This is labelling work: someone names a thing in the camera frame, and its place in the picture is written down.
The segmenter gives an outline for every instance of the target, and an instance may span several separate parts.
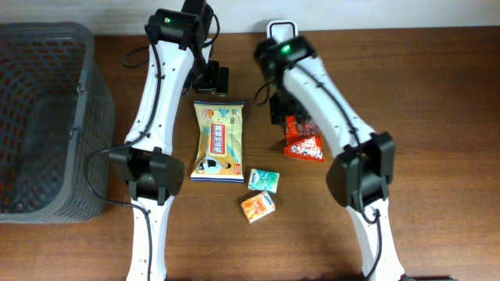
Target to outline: teal packet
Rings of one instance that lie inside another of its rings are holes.
[[[279,179],[279,173],[252,169],[250,172],[250,180],[248,180],[248,189],[269,191],[275,194],[277,192]]]

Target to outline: table surface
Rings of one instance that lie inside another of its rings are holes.
[[[390,221],[411,276],[500,276],[500,28],[305,32],[357,113],[397,144]],[[283,155],[283,130],[253,95],[263,83],[252,54],[263,34],[222,34],[213,59],[230,68],[221,99],[180,100],[173,155],[189,173],[173,202],[166,239],[171,280],[323,280],[361,270],[347,212],[331,197],[332,163]],[[138,110],[146,68],[121,66],[145,37],[97,37],[95,61],[116,103],[114,141]],[[193,183],[198,146],[193,101],[244,101],[243,165],[280,172],[277,210],[248,224],[245,184]],[[108,196],[130,200],[110,173]],[[73,225],[0,225],[1,280],[124,280],[133,217],[109,206]]]

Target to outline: red snack package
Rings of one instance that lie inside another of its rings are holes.
[[[325,162],[320,128],[312,121],[297,123],[295,116],[287,116],[284,154],[292,158]]]

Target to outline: yellow snack bag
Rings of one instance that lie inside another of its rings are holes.
[[[266,191],[241,203],[241,208],[250,223],[276,210],[273,200]]]
[[[195,101],[200,141],[191,180],[243,183],[242,109],[243,102]]]

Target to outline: white wall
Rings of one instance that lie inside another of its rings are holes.
[[[0,0],[0,22],[76,21],[96,34],[143,34],[157,8],[184,0]],[[500,0],[208,0],[222,32],[259,32],[269,20],[300,30],[500,25]]]

